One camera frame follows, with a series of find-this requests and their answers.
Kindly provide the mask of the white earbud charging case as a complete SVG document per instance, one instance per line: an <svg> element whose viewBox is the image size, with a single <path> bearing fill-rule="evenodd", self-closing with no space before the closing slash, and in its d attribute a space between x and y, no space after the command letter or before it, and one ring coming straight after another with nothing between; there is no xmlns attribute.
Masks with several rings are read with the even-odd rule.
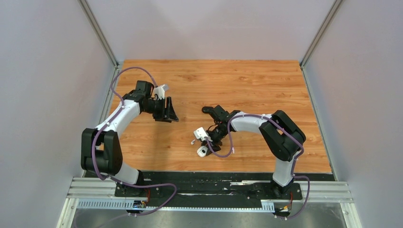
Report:
<svg viewBox="0 0 403 228"><path fill-rule="evenodd" d="M206 147L206 146L201 146L201 147L199 147L198 149L197 149L197 155L199 156L199 157L201 157L201 158L203 158L203 157L205 157L205 156L207 156L208 155L208 152L209 152L209 148L208 147Z"/></svg>

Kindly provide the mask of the black earbud charging case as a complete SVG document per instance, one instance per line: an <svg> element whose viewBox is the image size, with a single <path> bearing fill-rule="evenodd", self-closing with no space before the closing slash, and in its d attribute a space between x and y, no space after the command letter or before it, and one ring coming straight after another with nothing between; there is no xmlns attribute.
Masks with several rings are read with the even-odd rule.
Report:
<svg viewBox="0 0 403 228"><path fill-rule="evenodd" d="M213 107L212 106L204 106L202 109L201 109L201 111L204 113L204 114L209 114L209 113L211 113L212 111L213 111Z"/></svg>

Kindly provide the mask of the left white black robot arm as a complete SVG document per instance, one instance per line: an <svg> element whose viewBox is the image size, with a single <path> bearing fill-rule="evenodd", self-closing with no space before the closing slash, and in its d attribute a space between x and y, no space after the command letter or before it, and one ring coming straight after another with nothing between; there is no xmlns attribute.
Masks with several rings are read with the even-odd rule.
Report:
<svg viewBox="0 0 403 228"><path fill-rule="evenodd" d="M81 168L101 179L111 179L134 196L141 196L148 187L142 171L123 161L119 138L141 113L149 113L157 122L177 122L172 99L166 96L168 85L155 86L137 81L134 90L121 97L119 106L95 128L86 128L81 136Z"/></svg>

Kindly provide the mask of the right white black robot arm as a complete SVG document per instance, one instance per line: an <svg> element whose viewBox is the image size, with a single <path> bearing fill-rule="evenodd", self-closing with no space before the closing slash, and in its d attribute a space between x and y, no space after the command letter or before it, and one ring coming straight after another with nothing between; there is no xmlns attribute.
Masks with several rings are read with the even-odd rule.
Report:
<svg viewBox="0 0 403 228"><path fill-rule="evenodd" d="M201 127L194 131L195 138L201 142L197 150L200 157L214 154L225 158L234 153L232 132L260 134L276 158L270 193L280 199L290 193L296 161L304 152L306 136L284 111L259 115L240 110L228 112L218 105L204 106L202 112L210 115L215 128Z"/></svg>

